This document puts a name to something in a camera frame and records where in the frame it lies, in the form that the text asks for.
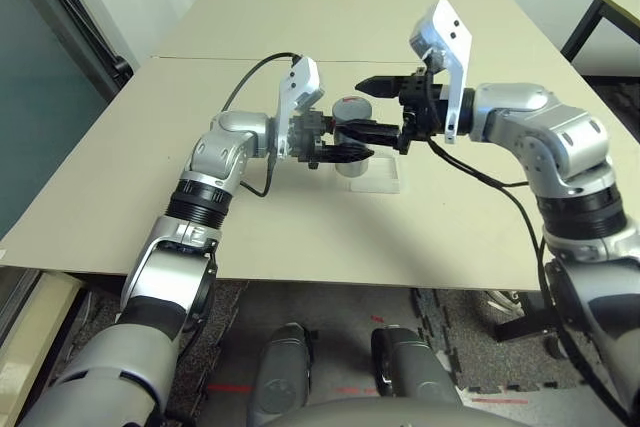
red tape mark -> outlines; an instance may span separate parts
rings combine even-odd
[[[339,392],[341,394],[359,394],[360,389],[356,387],[338,387],[336,389],[336,392]]]
[[[483,404],[528,404],[529,401],[525,399],[486,399],[476,397],[471,399],[471,402],[480,402]]]
[[[248,394],[253,390],[250,385],[233,385],[233,384],[209,384],[207,390],[212,392],[235,392],[238,394]]]

table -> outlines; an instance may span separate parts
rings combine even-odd
[[[562,47],[562,55],[569,62],[578,55],[602,18],[640,44],[640,0],[593,0]]]

black wheel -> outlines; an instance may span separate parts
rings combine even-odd
[[[371,359],[376,388],[382,397],[393,396],[391,382],[391,349],[392,342],[389,329],[376,329],[371,334]]]

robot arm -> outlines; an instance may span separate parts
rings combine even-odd
[[[128,276],[116,324],[96,335],[25,417],[23,426],[161,425],[180,337],[207,315],[220,228],[249,158],[292,154],[290,117],[322,96],[302,57],[280,85],[276,119],[222,112],[196,143],[165,215]]]
[[[457,38],[453,34],[442,43],[447,32],[461,26],[456,22],[457,14],[444,0],[419,22],[411,44],[428,67],[465,65],[464,36],[462,45],[451,45]],[[420,41],[416,32],[422,32]],[[455,69],[452,81],[458,75]],[[410,76],[361,82],[356,88],[374,97],[398,97],[402,127],[351,121],[336,130],[364,143],[393,146],[401,154],[412,141],[430,141],[436,134],[445,134],[449,143],[455,135],[468,134],[472,141],[510,151],[536,196],[544,239],[555,255],[546,266],[553,301],[564,323],[590,334],[620,403],[637,415],[640,227],[623,210],[604,126],[539,85],[482,84],[474,91],[459,83],[431,85],[431,80],[428,71],[418,69]],[[455,123],[448,120],[452,108]],[[448,134],[452,129],[454,137]]]

beige table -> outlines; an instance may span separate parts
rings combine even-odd
[[[562,55],[568,61],[578,55],[602,18],[640,44],[640,0],[593,0],[562,47]]]
[[[422,0],[425,6],[432,1]],[[633,195],[640,172],[635,141],[511,0],[492,8],[496,12],[464,18],[475,35],[468,84],[538,82],[599,117],[612,139],[627,211],[639,215],[640,199]],[[335,36],[342,32],[336,30]],[[353,39],[362,52],[375,41],[384,43],[365,34]],[[252,64],[147,62],[2,240],[2,262],[128,273],[191,147]],[[327,93],[319,108],[328,112],[365,77],[406,74],[416,65],[321,62]],[[238,96],[235,108],[273,113],[285,70],[281,62],[266,67]],[[395,101],[373,103],[380,120],[401,119]],[[505,181],[523,178],[517,162],[498,147],[462,139],[450,151]],[[295,162],[279,165],[268,198],[241,190],[234,199],[223,228],[220,277],[537,288],[526,230],[501,194],[451,169],[424,145],[415,145],[400,164],[406,189],[398,195],[345,192],[331,166],[314,172]],[[261,185],[263,176],[264,164],[252,161],[250,182]],[[519,196],[540,226],[532,195],[523,190]]]

